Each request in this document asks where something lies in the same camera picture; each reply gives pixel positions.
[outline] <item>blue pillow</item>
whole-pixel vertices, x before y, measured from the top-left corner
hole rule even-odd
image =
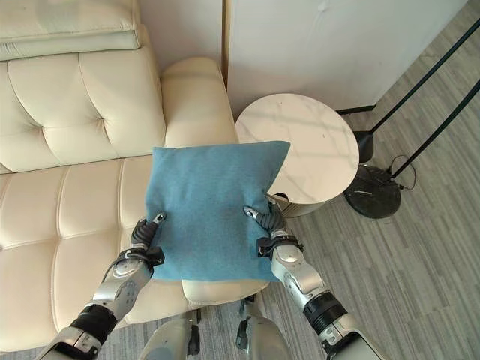
[[[277,280],[270,259],[257,257],[257,239],[268,234],[243,206],[268,211],[272,186],[290,144],[154,148],[145,203],[149,221],[166,212],[160,245],[165,263],[154,278],[220,281]]]

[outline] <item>side table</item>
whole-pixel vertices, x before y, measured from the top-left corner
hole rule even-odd
[[[292,144],[268,192],[277,195],[287,217],[312,212],[341,194],[359,168],[359,148],[350,127],[333,109],[311,97],[262,97],[241,113],[235,128],[240,143]]]

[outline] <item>sofa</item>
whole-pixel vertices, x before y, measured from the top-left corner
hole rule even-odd
[[[3,1],[0,352],[43,346],[92,297],[145,215],[153,147],[237,141],[215,62],[158,76],[135,1]],[[118,326],[267,284],[151,280]]]

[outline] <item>gray wood-pattern floor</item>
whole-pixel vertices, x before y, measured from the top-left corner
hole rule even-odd
[[[348,115],[371,127],[480,16],[471,0],[373,112]],[[376,133],[373,164],[412,154],[480,77],[477,31]],[[480,359],[480,95],[414,163],[418,182],[385,220],[356,214],[342,196],[289,222],[306,256],[392,359]],[[399,182],[408,185],[406,171]],[[286,334],[294,359],[323,359],[302,314],[278,283],[262,309]],[[234,345],[238,303],[203,309],[197,359],[245,359]],[[135,359],[163,321],[114,331],[101,359]],[[31,359],[37,349],[3,355]]]

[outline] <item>white wall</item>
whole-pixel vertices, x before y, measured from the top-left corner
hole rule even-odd
[[[232,0],[228,91],[375,104],[467,0]]]
[[[221,61],[222,0],[139,0],[159,70],[191,56]]]

